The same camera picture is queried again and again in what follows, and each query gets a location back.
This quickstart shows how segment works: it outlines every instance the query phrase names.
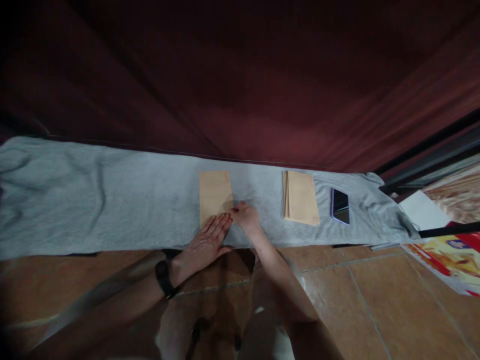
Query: hand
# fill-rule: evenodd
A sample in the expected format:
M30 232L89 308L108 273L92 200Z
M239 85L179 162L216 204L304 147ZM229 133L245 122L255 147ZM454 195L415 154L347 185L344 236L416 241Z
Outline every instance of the hand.
M245 201L240 201L229 213L248 236L262 229L258 211Z
M182 280L206 268L216 259L232 251L231 246L220 247L227 235L232 219L227 213L212 216L195 235L187 248L172 261L172 266L181 267Z

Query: black phone screen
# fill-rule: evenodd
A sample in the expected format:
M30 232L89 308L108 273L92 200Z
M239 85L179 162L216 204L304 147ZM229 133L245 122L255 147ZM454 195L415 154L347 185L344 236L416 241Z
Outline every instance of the black phone screen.
M350 225L349 196L346 193L333 189L331 216L342 223Z

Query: maroon fabric backdrop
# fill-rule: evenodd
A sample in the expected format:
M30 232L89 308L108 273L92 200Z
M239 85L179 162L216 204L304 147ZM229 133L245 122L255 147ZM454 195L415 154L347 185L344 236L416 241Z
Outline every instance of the maroon fabric backdrop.
M366 172L480 107L474 0L38 1L22 25L0 107L78 141Z

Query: paper sheet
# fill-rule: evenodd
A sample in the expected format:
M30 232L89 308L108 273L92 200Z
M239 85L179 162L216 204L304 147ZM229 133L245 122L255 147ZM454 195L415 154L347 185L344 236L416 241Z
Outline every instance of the paper sheet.
M200 227L214 215L227 213L234 207L234 196L228 171L200 171Z

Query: gray cloth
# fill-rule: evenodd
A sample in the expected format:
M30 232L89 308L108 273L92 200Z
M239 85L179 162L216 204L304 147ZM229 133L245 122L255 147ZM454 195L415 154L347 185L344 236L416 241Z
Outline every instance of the gray cloth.
M418 233L373 173L313 175L320 225L283 219L276 166L14 137L0 148L0 260L184 248L199 229L199 172L228 170L277 247L408 243ZM350 226L330 217L331 188L349 195ZM234 225L224 243L251 247Z

